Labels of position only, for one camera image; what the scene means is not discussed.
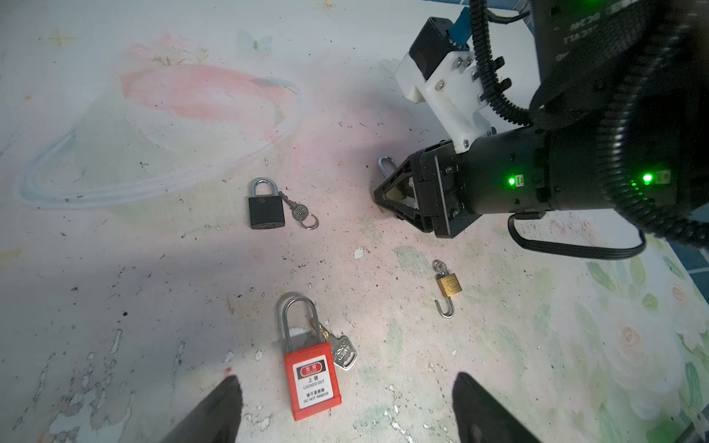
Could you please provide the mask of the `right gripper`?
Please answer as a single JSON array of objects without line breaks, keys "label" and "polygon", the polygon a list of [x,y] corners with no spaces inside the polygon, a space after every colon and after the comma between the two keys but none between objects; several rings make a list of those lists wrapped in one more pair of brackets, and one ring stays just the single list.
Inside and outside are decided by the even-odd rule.
[{"label": "right gripper", "polygon": [[373,196],[381,209],[437,238],[455,238],[481,217],[468,201],[451,140],[411,154]]}]

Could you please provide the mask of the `black padlock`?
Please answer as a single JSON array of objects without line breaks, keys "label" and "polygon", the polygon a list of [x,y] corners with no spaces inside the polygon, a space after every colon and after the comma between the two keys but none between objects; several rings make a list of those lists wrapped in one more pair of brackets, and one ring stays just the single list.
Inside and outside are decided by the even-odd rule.
[{"label": "black padlock", "polygon": [[[259,185],[268,185],[271,193],[258,195]],[[249,199],[249,224],[252,230],[270,230],[285,225],[284,203],[277,184],[266,177],[259,177],[251,183]]]}]

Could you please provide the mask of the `brass padlock shackle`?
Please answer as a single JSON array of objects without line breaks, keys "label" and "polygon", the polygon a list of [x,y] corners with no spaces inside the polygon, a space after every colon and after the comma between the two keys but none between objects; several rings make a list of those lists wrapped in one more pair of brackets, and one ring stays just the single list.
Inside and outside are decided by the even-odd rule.
[{"label": "brass padlock shackle", "polygon": [[[378,168],[380,169],[380,173],[382,173],[385,178],[388,178],[398,170],[399,164],[390,156],[381,156],[378,159]],[[398,202],[404,202],[414,198],[414,190],[411,188],[409,182],[402,182],[390,189],[386,193],[386,197]]]}]

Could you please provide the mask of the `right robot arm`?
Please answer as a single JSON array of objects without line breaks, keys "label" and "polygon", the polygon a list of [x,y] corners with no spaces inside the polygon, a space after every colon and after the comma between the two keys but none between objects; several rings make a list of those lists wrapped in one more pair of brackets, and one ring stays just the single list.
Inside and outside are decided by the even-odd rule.
[{"label": "right robot arm", "polygon": [[523,249],[627,260],[635,247],[523,237],[519,220],[614,210],[640,234],[705,249],[708,225],[708,5],[705,1],[520,1],[509,18],[535,40],[540,84],[507,98],[489,1],[429,18],[398,66],[405,97],[426,103],[448,138],[411,154],[373,193],[382,210],[439,238],[504,214]]}]

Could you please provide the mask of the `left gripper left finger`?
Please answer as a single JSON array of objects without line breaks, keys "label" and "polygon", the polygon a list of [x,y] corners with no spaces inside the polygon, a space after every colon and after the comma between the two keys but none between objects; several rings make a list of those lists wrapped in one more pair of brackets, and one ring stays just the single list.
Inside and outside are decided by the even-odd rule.
[{"label": "left gripper left finger", "polygon": [[243,393],[237,376],[225,378],[162,442],[235,443],[242,420]]}]

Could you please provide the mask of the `key of black padlock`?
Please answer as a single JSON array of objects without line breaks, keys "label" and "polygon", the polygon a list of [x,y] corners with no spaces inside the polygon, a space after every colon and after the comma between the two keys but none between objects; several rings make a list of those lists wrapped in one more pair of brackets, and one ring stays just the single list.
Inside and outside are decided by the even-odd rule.
[{"label": "key of black padlock", "polygon": [[308,231],[315,230],[319,227],[318,217],[311,213],[306,205],[292,201],[282,191],[279,192],[279,195],[282,198],[282,201],[291,210],[294,220],[297,221],[301,227]]}]

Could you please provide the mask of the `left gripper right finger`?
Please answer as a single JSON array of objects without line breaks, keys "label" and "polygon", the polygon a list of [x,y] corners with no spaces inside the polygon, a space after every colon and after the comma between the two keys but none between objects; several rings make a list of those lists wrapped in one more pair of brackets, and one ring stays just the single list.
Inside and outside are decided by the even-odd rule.
[{"label": "left gripper right finger", "polygon": [[452,409],[461,442],[540,442],[483,386],[465,372],[460,372],[453,384]]}]

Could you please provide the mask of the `red safety padlock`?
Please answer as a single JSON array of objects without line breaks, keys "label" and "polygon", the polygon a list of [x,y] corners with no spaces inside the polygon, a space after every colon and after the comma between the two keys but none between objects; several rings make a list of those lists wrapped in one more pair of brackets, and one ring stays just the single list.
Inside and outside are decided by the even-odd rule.
[{"label": "red safety padlock", "polygon": [[[295,351],[288,322],[289,309],[293,304],[305,303],[315,321],[318,343]],[[315,304],[304,295],[289,298],[282,308],[284,328],[284,363],[290,393],[292,414],[295,422],[318,413],[326,412],[343,402],[332,354],[332,345],[321,332],[321,323]]]}]

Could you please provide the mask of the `key of red padlock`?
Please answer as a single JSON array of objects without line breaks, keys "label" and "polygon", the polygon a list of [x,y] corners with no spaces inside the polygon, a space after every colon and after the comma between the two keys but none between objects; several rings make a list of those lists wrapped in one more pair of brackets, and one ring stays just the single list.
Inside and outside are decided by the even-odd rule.
[{"label": "key of red padlock", "polygon": [[345,371],[350,370],[357,359],[356,348],[350,339],[346,335],[335,336],[323,324],[321,324],[319,328],[321,329],[322,337],[330,343],[330,347],[332,347],[334,364]]}]

